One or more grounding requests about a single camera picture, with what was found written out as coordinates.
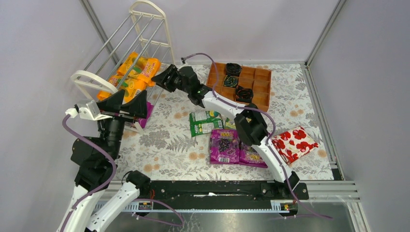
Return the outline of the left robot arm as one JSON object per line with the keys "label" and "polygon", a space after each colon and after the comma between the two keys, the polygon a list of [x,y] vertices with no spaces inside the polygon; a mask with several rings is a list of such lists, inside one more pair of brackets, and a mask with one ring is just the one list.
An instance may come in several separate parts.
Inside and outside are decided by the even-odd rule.
{"label": "left robot arm", "polygon": [[[79,166],[74,179],[73,195],[58,227],[59,232],[103,232],[122,209],[140,196],[152,193],[150,178],[140,171],[130,171],[120,190],[99,211],[95,205],[116,175],[119,150],[127,122],[146,118],[147,92],[143,90],[124,103],[125,91],[120,90],[103,101],[79,101],[66,110],[64,129],[76,137],[71,161]],[[70,118],[95,121],[99,136],[84,137],[67,125]]]}

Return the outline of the green candy bag white label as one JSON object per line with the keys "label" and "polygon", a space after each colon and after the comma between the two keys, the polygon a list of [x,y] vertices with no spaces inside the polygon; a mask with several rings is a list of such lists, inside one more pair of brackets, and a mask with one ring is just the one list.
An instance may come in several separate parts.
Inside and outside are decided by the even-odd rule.
{"label": "green candy bag white label", "polygon": [[189,114],[191,137],[223,129],[223,122],[217,111],[191,112]]}

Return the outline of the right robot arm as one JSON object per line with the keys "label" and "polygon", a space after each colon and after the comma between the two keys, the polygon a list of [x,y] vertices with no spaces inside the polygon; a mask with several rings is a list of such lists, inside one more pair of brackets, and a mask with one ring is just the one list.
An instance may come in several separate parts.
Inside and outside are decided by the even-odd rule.
{"label": "right robot arm", "polygon": [[178,89],[187,93],[189,100],[195,105],[232,118],[240,141],[251,146],[262,157],[274,181],[289,192],[297,187],[299,177],[283,161],[272,143],[272,135],[267,131],[264,118],[271,119],[268,113],[254,104],[240,104],[218,94],[213,88],[202,84],[190,66],[178,68],[170,65],[151,80],[169,92]]}

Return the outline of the green yellow candy bag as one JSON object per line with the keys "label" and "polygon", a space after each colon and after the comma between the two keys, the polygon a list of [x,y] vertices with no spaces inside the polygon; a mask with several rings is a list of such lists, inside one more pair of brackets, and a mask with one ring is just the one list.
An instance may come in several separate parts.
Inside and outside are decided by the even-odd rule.
{"label": "green yellow candy bag", "polygon": [[229,118],[225,118],[224,128],[225,129],[230,129],[230,130],[235,130],[236,129],[235,122],[233,120],[229,119]]}

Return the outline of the orange mango candy bag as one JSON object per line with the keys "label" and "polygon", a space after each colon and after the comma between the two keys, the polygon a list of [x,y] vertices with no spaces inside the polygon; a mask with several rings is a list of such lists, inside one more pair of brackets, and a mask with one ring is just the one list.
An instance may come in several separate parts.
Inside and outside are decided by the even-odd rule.
{"label": "orange mango candy bag", "polygon": [[151,80],[160,70],[161,62],[157,58],[146,58],[141,56],[134,64],[138,57],[138,53],[131,52],[127,59],[117,69],[117,74],[124,76],[127,71],[131,71],[127,75],[128,78],[142,81],[149,87],[155,86],[155,82]]}

